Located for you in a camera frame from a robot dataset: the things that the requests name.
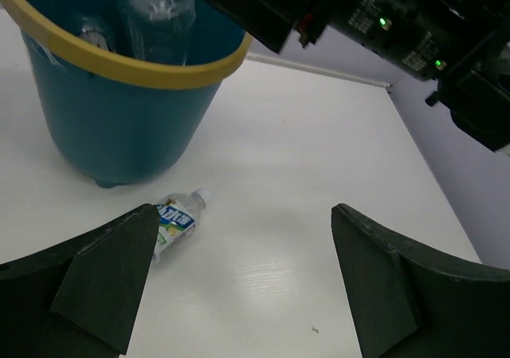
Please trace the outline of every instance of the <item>bottle cap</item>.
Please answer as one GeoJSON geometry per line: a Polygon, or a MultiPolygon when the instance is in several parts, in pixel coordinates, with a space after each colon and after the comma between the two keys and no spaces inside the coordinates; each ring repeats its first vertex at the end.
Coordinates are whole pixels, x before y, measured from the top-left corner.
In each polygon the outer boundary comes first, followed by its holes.
{"type": "Polygon", "coordinates": [[[197,189],[195,192],[196,195],[199,195],[202,200],[204,200],[204,203],[206,204],[206,207],[210,204],[210,192],[205,188],[197,189]]]}

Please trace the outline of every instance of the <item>yellow bucket rim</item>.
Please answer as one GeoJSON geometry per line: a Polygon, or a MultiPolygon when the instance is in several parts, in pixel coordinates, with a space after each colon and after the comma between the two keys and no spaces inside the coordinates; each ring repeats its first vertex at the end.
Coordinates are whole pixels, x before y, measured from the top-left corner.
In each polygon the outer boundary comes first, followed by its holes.
{"type": "Polygon", "coordinates": [[[151,89],[197,89],[216,84],[239,68],[252,41],[246,34],[228,57],[204,65],[159,65],[98,49],[51,22],[26,0],[0,2],[24,32],[58,57],[102,77],[151,89]]]}

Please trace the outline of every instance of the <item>blue bucket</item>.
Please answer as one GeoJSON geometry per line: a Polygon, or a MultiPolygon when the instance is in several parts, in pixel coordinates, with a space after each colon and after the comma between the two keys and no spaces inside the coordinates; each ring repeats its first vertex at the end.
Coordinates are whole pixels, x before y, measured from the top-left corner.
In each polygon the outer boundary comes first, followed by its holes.
{"type": "Polygon", "coordinates": [[[103,51],[65,31],[67,14],[75,10],[101,16],[123,33],[117,0],[0,1],[22,29],[54,143],[102,187],[138,183],[170,168],[251,41],[195,0],[187,65],[157,65],[103,51]]]}

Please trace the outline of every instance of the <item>plastic bottle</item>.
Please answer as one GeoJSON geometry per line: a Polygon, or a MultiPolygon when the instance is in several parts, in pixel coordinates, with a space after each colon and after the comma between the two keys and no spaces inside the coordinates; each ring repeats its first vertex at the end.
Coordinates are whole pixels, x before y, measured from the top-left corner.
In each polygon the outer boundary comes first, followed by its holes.
{"type": "Polygon", "coordinates": [[[185,65],[195,20],[194,0],[120,0],[133,56],[185,65]]]}
{"type": "Polygon", "coordinates": [[[198,189],[190,195],[174,193],[168,195],[156,207],[159,211],[159,233],[152,259],[189,238],[200,223],[201,212],[210,203],[210,193],[198,189]]]}
{"type": "Polygon", "coordinates": [[[69,15],[66,25],[70,33],[87,43],[113,53],[117,52],[115,34],[100,17],[73,11],[69,15]]]}

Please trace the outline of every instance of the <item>water bottle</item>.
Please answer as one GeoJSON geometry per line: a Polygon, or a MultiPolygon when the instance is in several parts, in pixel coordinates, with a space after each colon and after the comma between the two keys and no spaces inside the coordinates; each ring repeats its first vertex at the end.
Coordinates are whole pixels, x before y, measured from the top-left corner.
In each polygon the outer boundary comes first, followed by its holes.
{"type": "Polygon", "coordinates": [[[66,22],[66,29],[91,45],[113,53],[117,52],[112,28],[96,15],[83,15],[73,11],[66,22]]]}
{"type": "Polygon", "coordinates": [[[186,64],[194,0],[120,0],[119,7],[135,58],[186,64]]]}
{"type": "Polygon", "coordinates": [[[210,203],[210,193],[198,189],[190,195],[174,193],[168,195],[156,208],[159,211],[159,232],[153,261],[159,261],[159,255],[189,238],[200,223],[202,210],[210,203]]]}

